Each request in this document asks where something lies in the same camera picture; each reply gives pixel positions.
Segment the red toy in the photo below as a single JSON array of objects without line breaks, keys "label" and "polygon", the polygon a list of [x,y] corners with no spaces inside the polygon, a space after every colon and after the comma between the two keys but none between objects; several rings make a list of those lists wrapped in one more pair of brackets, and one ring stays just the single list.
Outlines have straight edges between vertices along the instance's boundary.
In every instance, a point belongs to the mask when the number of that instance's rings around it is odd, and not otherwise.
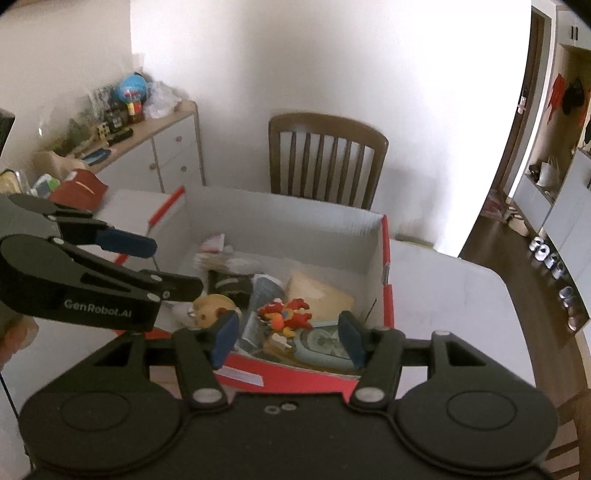
[{"label": "red toy", "polygon": [[259,317],[263,320],[269,320],[271,328],[276,332],[283,332],[286,336],[289,331],[285,329],[295,330],[298,328],[305,328],[312,330],[312,325],[309,320],[312,318],[311,313],[300,313],[298,310],[308,310],[310,306],[302,299],[294,299],[288,304],[283,304],[279,301],[268,303],[258,310]]}]

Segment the cabinet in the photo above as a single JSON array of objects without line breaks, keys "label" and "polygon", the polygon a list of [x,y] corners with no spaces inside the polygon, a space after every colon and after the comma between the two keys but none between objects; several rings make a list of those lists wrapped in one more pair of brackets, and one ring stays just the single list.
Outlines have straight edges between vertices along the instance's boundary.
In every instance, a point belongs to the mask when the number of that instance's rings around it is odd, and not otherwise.
[{"label": "cabinet", "polygon": [[577,15],[570,10],[558,12],[558,43],[566,47],[574,47],[576,45],[577,21]]},{"label": "cabinet", "polygon": [[523,175],[513,200],[533,229],[539,232],[552,204],[527,175]]},{"label": "cabinet", "polygon": [[586,193],[577,202],[578,218],[558,249],[575,283],[591,260],[591,192]]},{"label": "cabinet", "polygon": [[135,124],[133,136],[91,170],[111,191],[171,193],[188,182],[203,184],[197,118],[195,103],[183,101],[165,118]]},{"label": "cabinet", "polygon": [[154,135],[154,148],[158,163],[162,167],[196,142],[195,121],[190,116]]},{"label": "cabinet", "polygon": [[564,47],[591,50],[591,28],[570,10],[558,12],[557,38]]},{"label": "cabinet", "polygon": [[119,157],[116,162],[101,170],[97,177],[111,190],[126,188],[161,192],[156,158],[150,140]]},{"label": "cabinet", "polygon": [[186,183],[200,182],[199,166],[194,160],[196,157],[197,144],[193,144],[160,167],[164,193],[172,193]]},{"label": "cabinet", "polygon": [[582,214],[582,204],[591,196],[587,189],[590,180],[591,158],[577,150],[560,194],[544,223],[545,232],[559,252]]}]

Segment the blue pad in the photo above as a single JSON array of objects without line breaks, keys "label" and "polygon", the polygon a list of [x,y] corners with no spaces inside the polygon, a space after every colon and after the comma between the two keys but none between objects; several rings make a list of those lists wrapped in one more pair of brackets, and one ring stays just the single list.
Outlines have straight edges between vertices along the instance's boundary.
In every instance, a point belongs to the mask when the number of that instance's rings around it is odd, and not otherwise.
[{"label": "blue pad", "polygon": [[156,240],[135,233],[124,232],[116,228],[100,230],[96,242],[103,250],[132,257],[150,258],[156,253]]},{"label": "blue pad", "polygon": [[353,315],[350,312],[339,315],[339,340],[347,350],[355,368],[359,369],[365,367],[367,352],[363,348],[362,332],[349,320],[349,316]]},{"label": "blue pad", "polygon": [[224,324],[215,334],[213,348],[209,355],[209,362],[214,369],[221,368],[226,361],[238,340],[240,328],[238,314],[234,311],[224,314],[218,322],[224,322]]}]

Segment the wooden chair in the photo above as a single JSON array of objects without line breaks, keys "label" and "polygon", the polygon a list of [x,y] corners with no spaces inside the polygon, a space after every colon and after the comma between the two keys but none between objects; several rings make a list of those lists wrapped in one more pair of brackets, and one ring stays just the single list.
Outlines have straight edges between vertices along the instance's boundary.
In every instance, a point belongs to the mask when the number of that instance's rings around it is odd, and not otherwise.
[{"label": "wooden chair", "polygon": [[[561,455],[571,455],[578,447],[579,463],[570,466],[560,465],[561,468],[555,471],[548,465],[545,465],[546,468],[552,471],[556,479],[566,478],[576,473],[579,474],[581,480],[591,478],[591,390],[584,390],[563,403],[558,407],[558,416],[561,428],[570,421],[574,423],[577,438],[570,439],[571,441],[551,449],[546,457],[546,462]],[[567,460],[570,462],[566,465],[572,463],[571,457],[568,457]]]},{"label": "wooden chair", "polygon": [[[339,140],[346,141],[345,152],[342,158],[340,176],[338,179],[338,191],[336,203],[343,203],[345,184],[349,174],[350,156],[353,143],[358,144],[355,169],[351,182],[351,191],[346,205],[353,206],[359,190],[359,179],[361,177],[363,159],[365,158],[366,147],[374,151],[374,156],[369,168],[368,181],[363,192],[361,208],[369,210],[374,201],[375,191],[378,187],[379,175],[384,165],[384,158],[388,151],[388,139],[377,130],[351,120],[333,115],[322,115],[320,113],[285,113],[271,118],[269,121],[269,166],[271,173],[271,191],[281,193],[281,133],[291,133],[290,156],[288,165],[287,194],[305,196],[306,183],[308,179],[308,168],[310,164],[310,143],[312,135],[319,135],[319,144],[314,164],[314,177],[312,184],[311,198],[328,202],[333,188],[333,177],[337,164],[337,152]],[[298,133],[305,133],[303,155],[301,161],[300,185],[294,185],[294,174],[296,171],[296,136]],[[332,137],[332,149],[330,151],[328,173],[326,177],[326,188],[324,195],[319,197],[320,178],[323,165],[323,151],[325,137]]]}]

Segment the plush toy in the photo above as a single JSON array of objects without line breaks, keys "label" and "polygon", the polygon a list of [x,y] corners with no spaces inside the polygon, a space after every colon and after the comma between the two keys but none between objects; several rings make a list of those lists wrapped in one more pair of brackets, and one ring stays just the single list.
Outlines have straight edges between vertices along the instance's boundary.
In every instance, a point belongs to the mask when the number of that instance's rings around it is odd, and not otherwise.
[{"label": "plush toy", "polygon": [[294,299],[284,304],[279,299],[268,303],[258,310],[259,317],[269,322],[271,329],[282,332],[287,338],[296,336],[294,330],[298,328],[312,329],[309,320],[311,313],[301,313],[300,310],[308,310],[310,306],[302,299]]},{"label": "plush toy", "polygon": [[199,297],[193,301],[195,323],[201,328],[211,327],[221,315],[235,309],[236,305],[232,300],[217,293]]},{"label": "plush toy", "polygon": [[192,303],[179,303],[173,307],[173,316],[187,327],[209,328],[224,313],[234,310],[241,316],[234,302],[219,294],[195,299]]}]

